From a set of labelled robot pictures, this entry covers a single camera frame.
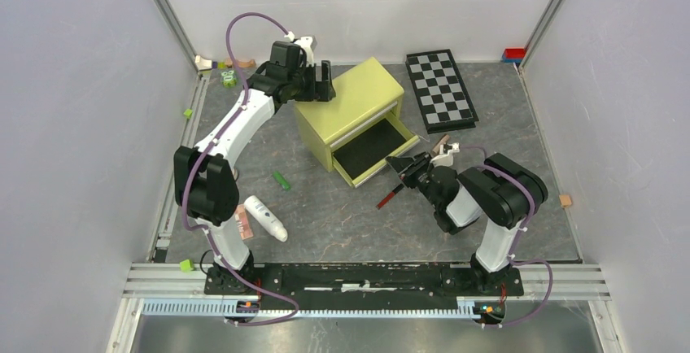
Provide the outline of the red black lip pencil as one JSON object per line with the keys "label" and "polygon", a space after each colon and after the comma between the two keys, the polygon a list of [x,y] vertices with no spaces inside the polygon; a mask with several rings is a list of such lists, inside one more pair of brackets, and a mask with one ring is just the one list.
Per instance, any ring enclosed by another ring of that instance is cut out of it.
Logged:
{"label": "red black lip pencil", "polygon": [[402,189],[404,188],[404,184],[398,184],[390,193],[388,193],[377,205],[377,209],[381,209],[384,207],[388,202],[390,202]]}

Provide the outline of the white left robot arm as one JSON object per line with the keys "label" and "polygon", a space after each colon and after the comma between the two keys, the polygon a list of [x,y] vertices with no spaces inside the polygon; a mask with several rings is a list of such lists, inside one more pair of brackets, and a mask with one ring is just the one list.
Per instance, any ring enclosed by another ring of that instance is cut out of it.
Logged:
{"label": "white left robot arm", "polygon": [[223,120],[193,147],[174,153],[174,192],[182,223],[202,232],[225,284],[236,294],[255,285],[255,271],[245,264],[251,252],[243,243],[234,213],[239,190],[233,169],[259,128],[291,100],[328,102],[335,97],[330,61],[316,63],[312,36],[275,41],[270,58],[248,78],[247,87]]}

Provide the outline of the green drawer cabinet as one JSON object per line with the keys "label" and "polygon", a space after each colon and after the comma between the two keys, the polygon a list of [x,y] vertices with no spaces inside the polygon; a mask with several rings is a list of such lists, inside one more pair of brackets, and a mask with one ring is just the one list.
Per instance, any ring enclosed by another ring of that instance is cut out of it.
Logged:
{"label": "green drawer cabinet", "polygon": [[401,121],[404,88],[374,57],[333,79],[329,102],[299,102],[295,118],[306,148],[326,171],[359,187],[419,143]]}

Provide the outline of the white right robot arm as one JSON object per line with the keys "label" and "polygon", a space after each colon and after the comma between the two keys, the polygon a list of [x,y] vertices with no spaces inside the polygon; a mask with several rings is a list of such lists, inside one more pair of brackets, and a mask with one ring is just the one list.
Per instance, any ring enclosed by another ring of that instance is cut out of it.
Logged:
{"label": "white right robot arm", "polygon": [[469,281],[476,292],[491,294],[514,266],[519,233],[548,199],[548,189],[539,176],[500,153],[458,172],[453,167],[458,152],[389,156],[386,163],[403,187],[418,190],[430,203],[445,233],[459,233],[481,216],[487,218],[483,239],[470,258]]}

